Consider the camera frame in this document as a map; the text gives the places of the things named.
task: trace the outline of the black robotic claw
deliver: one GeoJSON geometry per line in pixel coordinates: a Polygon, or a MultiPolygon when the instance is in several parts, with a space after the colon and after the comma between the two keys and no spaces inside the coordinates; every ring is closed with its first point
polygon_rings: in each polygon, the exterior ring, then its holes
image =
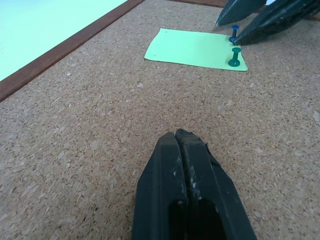
{"type": "MultiPolygon", "coordinates": [[[[244,19],[266,0],[228,0],[216,24],[223,26],[244,19]]],[[[276,0],[266,6],[261,13],[237,36],[236,45],[258,43],[269,36],[282,32],[308,15],[320,10],[320,0],[276,0]]]]}
{"type": "Polygon", "coordinates": [[[237,190],[196,135],[162,136],[136,190],[132,240],[256,240],[237,190]]]}

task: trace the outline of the green sticky note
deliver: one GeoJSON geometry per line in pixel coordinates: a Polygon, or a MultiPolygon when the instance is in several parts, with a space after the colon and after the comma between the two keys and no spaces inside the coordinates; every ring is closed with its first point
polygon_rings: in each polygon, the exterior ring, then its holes
{"type": "Polygon", "coordinates": [[[232,67],[232,48],[228,35],[160,29],[151,42],[145,59],[159,62],[186,64],[199,67],[247,71],[247,65],[239,53],[240,66],[232,67]]]}

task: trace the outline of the light green paper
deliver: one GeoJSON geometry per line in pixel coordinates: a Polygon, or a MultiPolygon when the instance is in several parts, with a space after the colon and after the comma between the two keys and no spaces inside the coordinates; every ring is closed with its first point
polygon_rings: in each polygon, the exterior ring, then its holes
{"type": "Polygon", "coordinates": [[[159,62],[186,64],[199,67],[247,71],[247,65],[239,53],[240,66],[232,67],[232,48],[228,35],[160,29],[151,42],[145,59],[159,62]]]}

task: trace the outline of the blue push pin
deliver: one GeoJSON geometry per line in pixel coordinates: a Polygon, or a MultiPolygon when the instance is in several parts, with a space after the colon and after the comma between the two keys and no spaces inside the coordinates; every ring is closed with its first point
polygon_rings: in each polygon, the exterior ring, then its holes
{"type": "Polygon", "coordinates": [[[234,40],[237,37],[237,31],[240,29],[239,25],[233,25],[232,28],[233,28],[232,36],[229,37],[229,42],[230,43],[234,42],[234,40]]]}
{"type": "Polygon", "coordinates": [[[228,61],[228,65],[230,67],[238,67],[240,65],[240,61],[238,60],[238,55],[241,52],[240,47],[234,47],[232,48],[233,57],[228,61]]]}

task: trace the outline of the green push pin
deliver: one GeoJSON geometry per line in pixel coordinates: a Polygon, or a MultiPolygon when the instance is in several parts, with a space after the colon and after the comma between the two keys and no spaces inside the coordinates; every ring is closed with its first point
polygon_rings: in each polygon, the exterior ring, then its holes
{"type": "Polygon", "coordinates": [[[240,61],[238,60],[238,55],[241,52],[240,47],[234,47],[232,48],[233,57],[228,61],[228,65],[230,67],[238,67],[240,65],[240,61]]]}

